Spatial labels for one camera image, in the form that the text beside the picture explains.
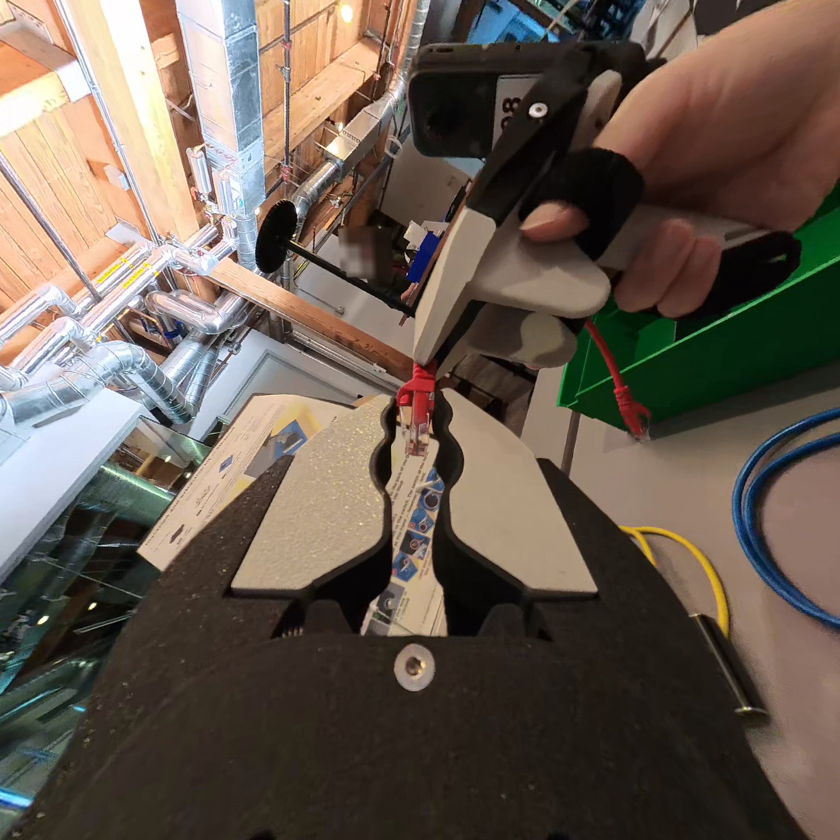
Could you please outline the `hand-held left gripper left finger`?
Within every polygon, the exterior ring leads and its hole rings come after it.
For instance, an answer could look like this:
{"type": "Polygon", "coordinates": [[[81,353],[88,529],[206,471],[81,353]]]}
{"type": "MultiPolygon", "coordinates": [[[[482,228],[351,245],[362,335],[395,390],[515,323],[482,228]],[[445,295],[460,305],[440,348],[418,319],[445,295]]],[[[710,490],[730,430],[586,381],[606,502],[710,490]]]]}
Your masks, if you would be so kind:
{"type": "Polygon", "coordinates": [[[378,395],[292,458],[231,583],[238,595],[309,599],[337,589],[370,602],[392,569],[395,405],[378,395]]]}

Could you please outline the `blue storage bin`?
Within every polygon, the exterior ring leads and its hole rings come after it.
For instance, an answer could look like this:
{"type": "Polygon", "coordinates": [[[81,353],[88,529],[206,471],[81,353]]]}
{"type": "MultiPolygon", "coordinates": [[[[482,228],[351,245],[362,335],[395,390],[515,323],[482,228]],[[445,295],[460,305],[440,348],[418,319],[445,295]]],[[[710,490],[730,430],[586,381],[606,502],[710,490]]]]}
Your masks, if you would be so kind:
{"type": "Polygon", "coordinates": [[[431,231],[426,232],[422,243],[416,250],[413,263],[408,270],[406,278],[409,283],[416,285],[421,281],[427,268],[430,266],[433,258],[435,257],[439,243],[439,236],[431,231]]]}

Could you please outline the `person's right hand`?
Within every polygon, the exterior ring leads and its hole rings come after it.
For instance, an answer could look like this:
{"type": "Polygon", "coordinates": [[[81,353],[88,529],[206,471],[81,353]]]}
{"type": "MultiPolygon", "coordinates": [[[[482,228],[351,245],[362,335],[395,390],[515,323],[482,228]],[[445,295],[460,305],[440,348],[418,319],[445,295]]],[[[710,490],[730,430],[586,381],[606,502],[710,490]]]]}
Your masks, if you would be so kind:
{"type": "Polygon", "coordinates": [[[635,202],[793,234],[839,174],[839,2],[779,2],[640,81],[524,206],[535,243],[606,246],[635,202]]]}

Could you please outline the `instruction sheet on board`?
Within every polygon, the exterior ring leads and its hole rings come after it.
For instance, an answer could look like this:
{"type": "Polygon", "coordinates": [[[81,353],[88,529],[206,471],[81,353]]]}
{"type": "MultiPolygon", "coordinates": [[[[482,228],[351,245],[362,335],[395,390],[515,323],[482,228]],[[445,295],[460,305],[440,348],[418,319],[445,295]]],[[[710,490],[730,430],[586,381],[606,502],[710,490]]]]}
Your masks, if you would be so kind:
{"type": "MultiPolygon", "coordinates": [[[[252,395],[142,541],[139,556],[164,571],[191,538],[244,493],[270,466],[298,450],[351,406],[302,395],[252,395]]],[[[432,537],[445,488],[430,441],[424,457],[408,457],[402,434],[392,446],[387,491],[392,502],[392,579],[364,618],[372,635],[445,636],[444,594],[432,565],[432,537]]]]}

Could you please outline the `silver insulated pipe bundle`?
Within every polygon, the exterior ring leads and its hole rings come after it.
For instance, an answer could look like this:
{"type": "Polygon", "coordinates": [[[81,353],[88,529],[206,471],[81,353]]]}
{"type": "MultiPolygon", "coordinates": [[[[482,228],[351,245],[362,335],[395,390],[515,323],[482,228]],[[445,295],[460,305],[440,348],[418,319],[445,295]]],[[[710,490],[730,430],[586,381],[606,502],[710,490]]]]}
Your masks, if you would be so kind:
{"type": "Polygon", "coordinates": [[[164,268],[174,267],[209,277],[220,267],[223,259],[235,252],[238,243],[235,221],[223,217],[220,224],[220,230],[206,225],[184,245],[168,244],[152,249],[141,240],[95,279],[95,287],[104,290],[100,302],[93,302],[90,293],[86,297],[70,297],[52,284],[29,292],[2,315],[2,345],[48,310],[59,316],[13,359],[10,366],[2,366],[2,390],[22,388],[31,374],[54,359],[68,344],[90,350],[102,341],[112,323],[136,303],[140,304],[141,313],[149,313],[157,319],[165,337],[172,336],[168,328],[175,323],[210,335],[238,328],[247,319],[250,304],[231,291],[210,303],[186,290],[153,289],[164,268]]]}

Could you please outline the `long rectangular metal duct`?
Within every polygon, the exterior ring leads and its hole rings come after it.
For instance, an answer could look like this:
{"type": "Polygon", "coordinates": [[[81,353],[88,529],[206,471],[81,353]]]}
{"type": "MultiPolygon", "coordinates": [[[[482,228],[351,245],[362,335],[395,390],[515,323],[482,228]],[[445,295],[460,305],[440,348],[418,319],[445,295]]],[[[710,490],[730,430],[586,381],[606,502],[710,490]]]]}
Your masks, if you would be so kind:
{"type": "Polygon", "coordinates": [[[266,200],[259,37],[254,1],[177,1],[212,194],[235,221],[238,263],[255,270],[266,200]]]}

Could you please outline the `black pole stand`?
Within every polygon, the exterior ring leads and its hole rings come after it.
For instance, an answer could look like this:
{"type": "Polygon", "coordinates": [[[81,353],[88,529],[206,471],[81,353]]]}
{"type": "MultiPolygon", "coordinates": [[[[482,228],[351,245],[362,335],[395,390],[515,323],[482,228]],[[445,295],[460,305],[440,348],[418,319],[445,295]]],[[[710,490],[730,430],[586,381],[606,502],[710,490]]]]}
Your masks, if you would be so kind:
{"type": "Polygon", "coordinates": [[[255,260],[259,271],[277,272],[289,256],[298,256],[362,291],[390,309],[408,317],[415,309],[400,295],[383,287],[393,278],[393,248],[389,232],[382,227],[341,227],[339,263],[335,264],[294,239],[298,212],[293,202],[274,205],[263,219],[256,240],[255,260]]]}

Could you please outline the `round spiral metal duct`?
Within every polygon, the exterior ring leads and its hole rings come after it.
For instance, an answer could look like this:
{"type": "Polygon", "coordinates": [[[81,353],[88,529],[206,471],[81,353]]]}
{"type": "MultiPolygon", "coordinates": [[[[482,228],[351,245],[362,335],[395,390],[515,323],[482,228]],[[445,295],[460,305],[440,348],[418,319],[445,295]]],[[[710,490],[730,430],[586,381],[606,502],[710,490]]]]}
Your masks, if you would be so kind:
{"type": "Polygon", "coordinates": [[[185,339],[182,344],[186,350],[175,350],[173,364],[159,366],[136,344],[101,343],[51,379],[3,393],[2,423],[32,427],[88,403],[122,376],[173,424],[189,424],[207,392],[218,347],[202,339],[185,339]]]}
{"type": "Polygon", "coordinates": [[[341,182],[373,150],[376,141],[389,129],[397,106],[404,99],[407,74],[419,43],[408,47],[403,63],[385,93],[359,112],[324,152],[324,163],[295,191],[291,198],[297,213],[299,238],[309,211],[326,195],[334,183],[341,182]]]}

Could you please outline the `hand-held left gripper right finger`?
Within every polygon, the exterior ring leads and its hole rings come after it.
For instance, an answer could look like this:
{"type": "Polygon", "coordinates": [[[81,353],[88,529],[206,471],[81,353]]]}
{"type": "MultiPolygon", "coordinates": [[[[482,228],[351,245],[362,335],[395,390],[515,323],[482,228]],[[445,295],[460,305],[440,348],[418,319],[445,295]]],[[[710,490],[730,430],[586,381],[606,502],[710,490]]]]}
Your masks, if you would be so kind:
{"type": "Polygon", "coordinates": [[[460,601],[559,601],[597,586],[538,460],[461,394],[435,405],[435,468],[444,482],[434,572],[460,601]]]}

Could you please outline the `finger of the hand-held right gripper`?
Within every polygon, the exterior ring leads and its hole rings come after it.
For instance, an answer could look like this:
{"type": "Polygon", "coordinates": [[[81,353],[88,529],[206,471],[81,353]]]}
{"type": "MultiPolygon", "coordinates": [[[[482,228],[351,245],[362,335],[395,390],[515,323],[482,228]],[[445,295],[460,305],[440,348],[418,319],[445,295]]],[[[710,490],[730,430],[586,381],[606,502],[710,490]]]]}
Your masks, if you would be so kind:
{"type": "Polygon", "coordinates": [[[573,358],[584,325],[584,319],[471,303],[436,353],[437,377],[453,371],[468,355],[535,370],[560,368],[573,358]]]}
{"type": "Polygon", "coordinates": [[[472,301],[585,319],[610,293],[607,274],[574,241],[535,244],[522,237],[516,218],[498,227],[464,206],[416,307],[413,360],[428,365],[472,301]]]}

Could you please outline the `green plastic bin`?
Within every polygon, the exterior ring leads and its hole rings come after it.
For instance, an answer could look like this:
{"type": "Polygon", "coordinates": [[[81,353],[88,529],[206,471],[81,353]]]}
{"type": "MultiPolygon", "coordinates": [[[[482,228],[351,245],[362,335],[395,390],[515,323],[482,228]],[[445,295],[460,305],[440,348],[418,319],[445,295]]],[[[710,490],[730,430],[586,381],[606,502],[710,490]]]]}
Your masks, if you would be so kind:
{"type": "Polygon", "coordinates": [[[654,424],[838,359],[838,192],[796,237],[802,258],[790,280],[725,318],[675,322],[612,301],[594,317],[654,424]]]}

